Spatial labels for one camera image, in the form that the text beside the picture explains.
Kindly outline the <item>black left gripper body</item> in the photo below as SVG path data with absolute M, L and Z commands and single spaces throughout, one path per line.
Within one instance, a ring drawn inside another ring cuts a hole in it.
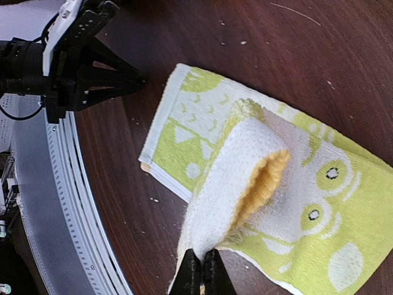
M 57 123 L 73 111 L 79 92 L 120 87 L 120 83 L 79 82 L 80 48 L 119 9 L 119 1 L 61 1 L 38 38 L 2 40 L 1 94 L 39 96 L 39 109 L 46 111 L 49 123 Z

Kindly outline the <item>green patterned towel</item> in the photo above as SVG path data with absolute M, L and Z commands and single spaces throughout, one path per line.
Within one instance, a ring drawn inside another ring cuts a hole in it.
M 392 251 L 392 168 L 219 74 L 175 67 L 139 161 L 188 204 L 179 262 L 229 250 L 292 294 L 354 294 Z

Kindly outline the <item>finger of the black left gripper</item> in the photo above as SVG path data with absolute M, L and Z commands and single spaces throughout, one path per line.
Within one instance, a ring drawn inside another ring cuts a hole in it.
M 143 83 L 140 72 L 96 37 L 80 48 L 79 82 Z
M 142 83 L 125 84 L 124 87 L 102 88 L 98 90 L 83 90 L 73 99 L 73 111 L 82 111 L 96 104 L 119 96 L 132 95 L 142 88 Z

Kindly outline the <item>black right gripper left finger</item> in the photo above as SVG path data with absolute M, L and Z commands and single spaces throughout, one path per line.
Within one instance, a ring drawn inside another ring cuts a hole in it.
M 200 295 L 201 261 L 188 249 L 174 278 L 169 295 Z

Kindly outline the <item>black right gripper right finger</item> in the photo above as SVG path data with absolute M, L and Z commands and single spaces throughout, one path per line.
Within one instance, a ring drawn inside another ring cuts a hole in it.
M 205 294 L 237 295 L 217 249 L 213 249 L 206 253 L 202 269 Z

